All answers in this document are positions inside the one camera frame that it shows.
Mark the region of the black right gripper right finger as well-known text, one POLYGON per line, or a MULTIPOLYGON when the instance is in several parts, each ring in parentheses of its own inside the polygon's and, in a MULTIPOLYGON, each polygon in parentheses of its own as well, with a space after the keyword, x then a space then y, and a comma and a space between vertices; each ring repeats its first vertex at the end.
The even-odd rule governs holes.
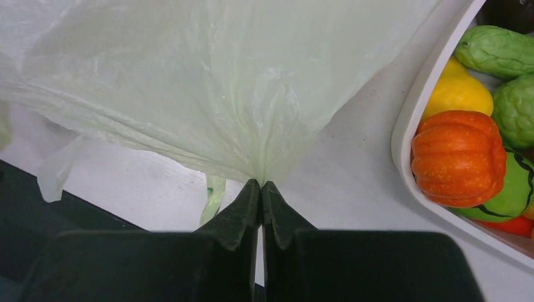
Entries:
POLYGON ((272 182, 261 190, 268 301, 483 301, 449 236, 320 230, 272 182))

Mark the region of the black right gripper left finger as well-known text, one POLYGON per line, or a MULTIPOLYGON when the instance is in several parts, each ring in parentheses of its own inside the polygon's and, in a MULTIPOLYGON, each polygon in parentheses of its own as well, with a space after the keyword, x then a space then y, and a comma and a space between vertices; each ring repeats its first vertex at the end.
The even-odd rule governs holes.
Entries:
POLYGON ((90 231, 55 237, 20 301, 252 301, 260 186, 194 232, 90 231))

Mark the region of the pale green plastic grocery bag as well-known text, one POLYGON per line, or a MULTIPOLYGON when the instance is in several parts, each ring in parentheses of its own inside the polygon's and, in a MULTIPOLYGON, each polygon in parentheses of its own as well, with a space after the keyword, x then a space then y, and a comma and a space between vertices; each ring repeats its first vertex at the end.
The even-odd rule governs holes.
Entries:
POLYGON ((77 138, 37 181, 58 201, 89 139, 227 180, 285 178, 437 1, 2 1, 1 101, 77 138))

